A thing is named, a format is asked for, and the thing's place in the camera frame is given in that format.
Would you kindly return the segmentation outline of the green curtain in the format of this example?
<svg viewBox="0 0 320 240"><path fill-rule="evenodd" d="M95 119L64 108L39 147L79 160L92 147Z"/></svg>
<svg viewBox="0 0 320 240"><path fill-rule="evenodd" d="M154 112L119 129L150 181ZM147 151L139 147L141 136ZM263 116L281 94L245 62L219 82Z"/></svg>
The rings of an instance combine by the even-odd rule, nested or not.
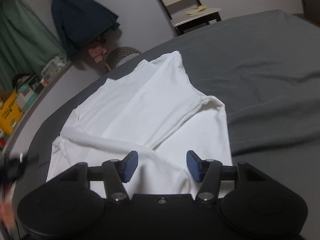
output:
<svg viewBox="0 0 320 240"><path fill-rule="evenodd" d="M67 62L60 40L25 0L1 0L1 90L16 74L40 75L54 57Z"/></svg>

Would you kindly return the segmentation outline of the yellow cloth on chair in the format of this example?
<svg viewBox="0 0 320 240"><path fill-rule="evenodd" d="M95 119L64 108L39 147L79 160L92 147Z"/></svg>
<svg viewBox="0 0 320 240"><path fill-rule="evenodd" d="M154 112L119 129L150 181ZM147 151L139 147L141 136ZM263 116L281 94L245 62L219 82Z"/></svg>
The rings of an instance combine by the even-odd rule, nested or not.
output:
<svg viewBox="0 0 320 240"><path fill-rule="evenodd" d="M194 9L188 10L185 12L186 15L195 15L196 13L199 13L201 11L204 11L207 9L206 5L200 5Z"/></svg>

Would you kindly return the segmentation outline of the dark teal hanging jacket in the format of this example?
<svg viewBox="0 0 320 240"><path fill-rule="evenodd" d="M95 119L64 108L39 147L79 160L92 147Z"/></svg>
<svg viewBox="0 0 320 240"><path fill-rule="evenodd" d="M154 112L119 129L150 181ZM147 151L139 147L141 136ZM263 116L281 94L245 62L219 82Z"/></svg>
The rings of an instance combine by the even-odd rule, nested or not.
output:
<svg viewBox="0 0 320 240"><path fill-rule="evenodd" d="M119 27L118 15L94 0L52 0L51 12L69 59L99 36Z"/></svg>

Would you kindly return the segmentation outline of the yellow cardboard box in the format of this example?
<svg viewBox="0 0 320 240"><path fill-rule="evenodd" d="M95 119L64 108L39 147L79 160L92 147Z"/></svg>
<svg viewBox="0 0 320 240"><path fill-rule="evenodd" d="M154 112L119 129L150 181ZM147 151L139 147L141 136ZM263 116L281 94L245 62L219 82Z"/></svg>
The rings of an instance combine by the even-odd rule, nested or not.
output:
<svg viewBox="0 0 320 240"><path fill-rule="evenodd" d="M22 110L16 103L17 98L18 94L13 90L12 94L4 102L3 107L1 108L1 130L7 135L11 135L14 127L23 116Z"/></svg>

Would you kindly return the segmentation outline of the grey bed sheet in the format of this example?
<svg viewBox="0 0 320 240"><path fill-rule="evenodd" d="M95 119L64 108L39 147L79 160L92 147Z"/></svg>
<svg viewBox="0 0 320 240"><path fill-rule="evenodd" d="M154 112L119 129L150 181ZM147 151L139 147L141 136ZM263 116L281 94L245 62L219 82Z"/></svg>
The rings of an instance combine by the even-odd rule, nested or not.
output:
<svg viewBox="0 0 320 240"><path fill-rule="evenodd" d="M222 164L217 201L135 193L114 203L102 164L80 162L48 179L53 141L72 110L107 79L173 51L191 84L225 105L232 164ZM276 10L161 44L54 112L26 160L14 193L26 239L319 239L319 28Z"/></svg>

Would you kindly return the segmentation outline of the white long-sleeve shirt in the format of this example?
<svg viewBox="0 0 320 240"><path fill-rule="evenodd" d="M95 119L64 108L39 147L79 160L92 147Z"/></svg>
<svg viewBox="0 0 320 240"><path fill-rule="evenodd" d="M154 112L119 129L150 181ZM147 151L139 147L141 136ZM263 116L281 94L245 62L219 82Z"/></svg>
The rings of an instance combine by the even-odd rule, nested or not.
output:
<svg viewBox="0 0 320 240"><path fill-rule="evenodd" d="M72 110L53 141L47 178L80 162L100 166L136 151L137 169L124 185L129 195L195 195L200 186L187 168L189 150L232 164L224 103L191 84L173 51L107 79Z"/></svg>

